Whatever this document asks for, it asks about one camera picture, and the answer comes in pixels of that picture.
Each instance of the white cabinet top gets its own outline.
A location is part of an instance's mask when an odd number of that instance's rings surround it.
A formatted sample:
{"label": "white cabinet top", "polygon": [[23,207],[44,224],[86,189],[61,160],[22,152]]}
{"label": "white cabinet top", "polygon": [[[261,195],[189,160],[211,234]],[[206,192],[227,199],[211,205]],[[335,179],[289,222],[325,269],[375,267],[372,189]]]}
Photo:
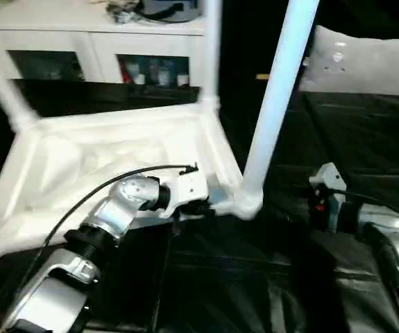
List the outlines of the white cabinet top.
{"label": "white cabinet top", "polygon": [[144,20],[115,24],[105,11],[105,3],[90,3],[90,0],[17,0],[0,10],[0,30],[204,35],[205,20],[199,17],[177,24]]}

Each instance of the black surface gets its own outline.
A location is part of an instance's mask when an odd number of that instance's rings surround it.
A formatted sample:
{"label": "black surface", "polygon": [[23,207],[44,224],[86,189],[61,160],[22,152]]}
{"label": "black surface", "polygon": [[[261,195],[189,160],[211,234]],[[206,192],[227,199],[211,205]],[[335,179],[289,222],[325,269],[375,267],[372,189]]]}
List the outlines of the black surface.
{"label": "black surface", "polygon": [[[33,107],[46,116],[176,101],[130,94],[122,85],[41,84],[22,83]],[[264,88],[259,84],[244,98],[222,100],[222,124],[241,168]],[[12,138],[1,111],[0,137],[1,167]],[[307,202],[300,196],[309,174],[329,161],[340,167],[350,189],[399,206],[399,98],[296,95],[260,215],[253,221],[226,216],[189,222],[171,243],[169,225],[127,234],[94,297],[90,327],[399,332],[399,306],[372,250],[354,236],[311,231],[305,225]],[[0,259],[0,320],[29,258],[31,253],[17,253]]]}

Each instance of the wire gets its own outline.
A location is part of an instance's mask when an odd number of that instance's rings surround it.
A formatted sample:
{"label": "wire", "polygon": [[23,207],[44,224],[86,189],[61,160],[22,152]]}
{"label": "wire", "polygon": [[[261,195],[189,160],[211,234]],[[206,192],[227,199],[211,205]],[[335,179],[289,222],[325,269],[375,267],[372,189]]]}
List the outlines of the wire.
{"label": "wire", "polygon": [[39,259],[43,256],[43,253],[45,249],[49,246],[50,240],[54,237],[56,232],[59,230],[59,228],[62,226],[62,224],[73,214],[81,205],[83,205],[88,199],[90,199],[93,195],[95,195],[97,192],[99,192],[101,189],[104,187],[107,187],[108,185],[111,185],[112,183],[121,180],[122,178],[126,178],[129,176],[133,176],[138,173],[143,173],[147,171],[154,171],[154,170],[161,170],[161,169],[190,169],[193,168],[192,166],[189,165],[160,165],[160,166],[149,166],[146,168],[141,168],[137,169],[134,171],[129,171],[125,172],[119,176],[116,176],[114,178],[111,178],[110,180],[107,180],[103,184],[100,184],[98,187],[93,189],[89,194],[81,198],[60,220],[57,222],[57,224],[54,226],[54,228],[50,231],[48,236],[46,236],[46,239],[44,240],[44,243],[40,247],[40,249],[37,251],[36,255],[34,256],[33,261],[31,262],[30,266],[28,267],[26,273],[24,274],[24,277],[22,278],[19,287],[17,288],[17,291],[15,293],[15,297],[17,298],[24,287],[27,279],[29,278],[29,275],[34,271],[35,266]]}
{"label": "wire", "polygon": [[336,193],[336,194],[344,194],[346,196],[352,196],[355,198],[360,198],[362,199],[365,203],[370,203],[373,205],[379,205],[379,206],[384,206],[389,208],[390,210],[393,210],[395,213],[399,214],[399,207],[396,207],[395,205],[392,205],[391,203],[388,203],[384,200],[374,198],[372,196],[367,196],[364,194],[352,192],[352,191],[344,191],[342,189],[328,189],[330,193]]}

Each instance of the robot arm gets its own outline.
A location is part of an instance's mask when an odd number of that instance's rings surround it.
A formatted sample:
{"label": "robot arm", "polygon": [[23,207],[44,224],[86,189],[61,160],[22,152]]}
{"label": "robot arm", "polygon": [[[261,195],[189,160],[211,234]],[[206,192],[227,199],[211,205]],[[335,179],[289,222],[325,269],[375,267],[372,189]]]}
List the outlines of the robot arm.
{"label": "robot arm", "polygon": [[55,250],[26,284],[2,330],[80,332],[87,321],[90,289],[101,278],[102,268],[137,212],[161,209],[160,217],[169,218],[177,207],[207,197],[207,182],[200,171],[184,173],[163,185],[145,176],[116,182],[79,229],[65,234],[65,246]]}
{"label": "robot arm", "polygon": [[314,189],[314,197],[309,201],[313,224],[331,232],[362,234],[399,287],[399,213],[385,206],[349,201],[342,193],[331,193],[333,189],[346,190],[333,163],[324,164],[309,182]]}

